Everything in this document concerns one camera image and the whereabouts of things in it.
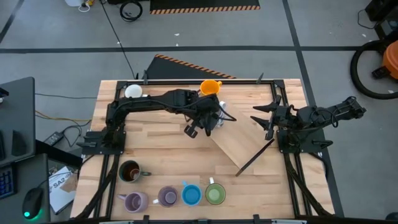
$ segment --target yellow black striped tape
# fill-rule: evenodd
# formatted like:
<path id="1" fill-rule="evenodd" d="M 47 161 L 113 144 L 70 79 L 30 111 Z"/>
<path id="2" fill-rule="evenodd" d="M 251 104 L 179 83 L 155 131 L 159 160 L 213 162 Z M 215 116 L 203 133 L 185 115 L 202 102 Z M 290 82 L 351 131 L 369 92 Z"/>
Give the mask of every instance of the yellow black striped tape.
<path id="1" fill-rule="evenodd" d="M 233 77 L 231 75 L 224 74 L 222 72 L 217 72 L 217 71 L 214 71 L 214 70 L 211 70 L 211 69 L 208 69 L 208 68 L 204 68 L 204 67 L 199 66 L 199 65 L 194 65 L 192 63 L 184 62 L 182 60 L 178 60 L 178 59 L 175 59 L 175 58 L 172 58 L 172 57 L 168 57 L 168 56 L 165 56 L 165 55 L 157 54 L 157 55 L 155 55 L 155 57 L 162 58 L 162 59 L 165 59 L 165 60 L 169 60 L 171 62 L 179 63 L 181 65 L 189 66 L 191 68 L 195 68 L 197 70 L 202 70 L 204 72 L 207 72 L 207 73 L 210 73 L 210 74 L 213 74 L 213 75 L 218 75 L 218 76 L 221 76 L 221 77 L 224 77 L 224 78 L 229 78 L 229 79 L 236 78 L 236 77 Z"/>
<path id="2" fill-rule="evenodd" d="M 260 6 L 225 6 L 225 7 L 198 7 L 188 9 L 158 9 L 152 10 L 150 13 L 155 14 L 175 14 L 190 12 L 224 12 L 224 11 L 243 11 L 243 10 L 259 10 Z"/>

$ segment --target wooden table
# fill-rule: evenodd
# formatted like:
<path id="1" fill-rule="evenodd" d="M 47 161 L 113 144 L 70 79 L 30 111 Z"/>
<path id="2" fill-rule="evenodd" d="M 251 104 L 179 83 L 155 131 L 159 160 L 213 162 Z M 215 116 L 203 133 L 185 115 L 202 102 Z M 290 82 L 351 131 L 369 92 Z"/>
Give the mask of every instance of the wooden table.
<path id="1" fill-rule="evenodd" d="M 296 108 L 306 106 L 300 80 L 284 81 L 289 103 Z M 91 124 L 93 131 L 100 131 L 105 127 L 106 106 L 114 100 L 116 82 L 101 82 Z M 161 95 L 176 88 L 197 90 L 199 86 L 149 85 L 143 86 L 143 91 L 144 94 Z M 228 96 L 228 102 L 239 108 L 245 116 L 267 118 L 267 114 L 252 107 L 272 101 L 269 85 L 223 85 L 221 91 Z M 186 136 L 183 133 L 186 125 L 181 114 L 165 111 L 129 114 L 125 128 L 126 150 L 119 165 L 124 161 L 134 160 L 145 171 L 152 172 L 152 176 L 143 177 L 134 184 L 117 179 L 115 195 L 139 191 L 147 193 L 152 201 L 157 198 L 163 186 L 173 185 L 180 193 L 182 181 L 185 180 L 189 184 L 198 184 L 204 191 L 209 177 L 214 177 L 215 182 L 226 189 L 224 203 L 214 206 L 203 198 L 199 206 L 188 207 L 179 200 L 172 208 L 150 204 L 144 213 L 131 214 L 125 211 L 123 201 L 115 197 L 112 220 L 142 220 L 143 215 L 150 215 L 151 220 L 252 219 L 253 214 L 259 214 L 260 218 L 294 217 L 284 159 L 278 150 L 277 141 L 239 177 L 235 177 L 239 169 L 234 162 L 203 131 L 199 131 L 195 139 Z M 308 154 L 302 154 L 301 158 L 308 188 L 324 208 L 333 213 L 322 163 Z M 78 215 L 96 192 L 102 161 L 103 156 L 95 156 L 81 169 L 71 217 Z M 113 158 L 109 158 L 109 161 L 110 168 Z M 303 214 L 301 193 L 298 187 L 296 189 Z M 107 199 L 108 190 L 103 196 L 101 215 L 105 214 Z"/>

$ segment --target orange vacuum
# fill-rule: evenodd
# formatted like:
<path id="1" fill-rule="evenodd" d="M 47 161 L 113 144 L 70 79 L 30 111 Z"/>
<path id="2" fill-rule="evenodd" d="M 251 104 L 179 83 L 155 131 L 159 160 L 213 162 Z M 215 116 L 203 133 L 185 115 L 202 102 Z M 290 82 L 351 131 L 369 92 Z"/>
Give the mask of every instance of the orange vacuum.
<path id="1" fill-rule="evenodd" d="M 358 61 L 361 54 L 366 50 L 377 50 L 383 53 L 382 66 L 372 72 L 374 78 L 384 78 L 391 76 L 398 80 L 398 40 L 391 43 L 388 40 L 374 40 L 370 41 L 361 46 L 354 54 L 350 65 L 350 75 L 355 88 L 363 93 L 364 95 L 379 99 L 379 100 L 391 100 L 398 98 L 398 92 L 395 93 L 375 93 L 367 89 L 361 82 L 358 76 Z"/>
<path id="2" fill-rule="evenodd" d="M 388 46 L 383 57 L 382 68 L 385 70 L 385 75 L 391 75 L 398 79 L 398 40 Z"/>

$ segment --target green cup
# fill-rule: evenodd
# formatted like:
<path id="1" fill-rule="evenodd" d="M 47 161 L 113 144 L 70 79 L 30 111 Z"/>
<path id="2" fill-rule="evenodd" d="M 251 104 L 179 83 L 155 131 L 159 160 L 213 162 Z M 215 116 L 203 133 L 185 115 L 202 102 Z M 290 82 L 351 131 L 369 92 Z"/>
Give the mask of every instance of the green cup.
<path id="1" fill-rule="evenodd" d="M 212 205 L 219 205 L 224 202 L 226 192 L 221 184 L 214 183 L 214 179 L 210 177 L 210 185 L 206 188 L 206 199 Z"/>

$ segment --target purple mug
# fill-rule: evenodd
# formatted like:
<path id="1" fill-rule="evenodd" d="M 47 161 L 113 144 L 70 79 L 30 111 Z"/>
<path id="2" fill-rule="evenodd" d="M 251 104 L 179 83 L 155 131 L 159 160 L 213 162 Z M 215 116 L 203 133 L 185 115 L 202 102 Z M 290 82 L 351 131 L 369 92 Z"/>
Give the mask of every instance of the purple mug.
<path id="1" fill-rule="evenodd" d="M 148 207 L 148 195 L 142 192 L 133 192 L 129 195 L 118 195 L 124 200 L 124 208 L 130 213 L 143 212 Z"/>
<path id="2" fill-rule="evenodd" d="M 177 197 L 177 189 L 172 186 L 166 186 L 159 191 L 157 199 L 153 203 L 159 203 L 163 207 L 170 208 L 177 203 Z"/>

